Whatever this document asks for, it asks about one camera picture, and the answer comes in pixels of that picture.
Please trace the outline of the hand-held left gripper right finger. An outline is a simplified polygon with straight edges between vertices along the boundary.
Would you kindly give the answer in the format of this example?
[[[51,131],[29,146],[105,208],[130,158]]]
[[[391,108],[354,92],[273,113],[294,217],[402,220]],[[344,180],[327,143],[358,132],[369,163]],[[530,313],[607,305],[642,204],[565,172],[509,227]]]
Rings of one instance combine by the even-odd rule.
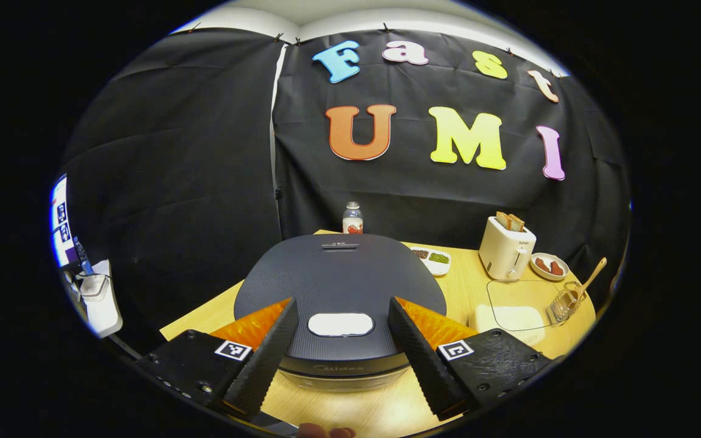
[[[490,411],[556,365],[501,328],[478,332],[402,297],[388,326],[440,421]]]

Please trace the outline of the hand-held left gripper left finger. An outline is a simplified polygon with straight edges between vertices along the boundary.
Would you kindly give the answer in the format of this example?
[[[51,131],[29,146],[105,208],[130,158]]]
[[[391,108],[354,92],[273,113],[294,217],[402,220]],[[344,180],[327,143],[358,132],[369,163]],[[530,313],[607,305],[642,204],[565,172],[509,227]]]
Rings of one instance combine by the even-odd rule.
[[[292,297],[212,333],[185,330],[136,362],[149,377],[212,411],[258,415],[299,324]]]

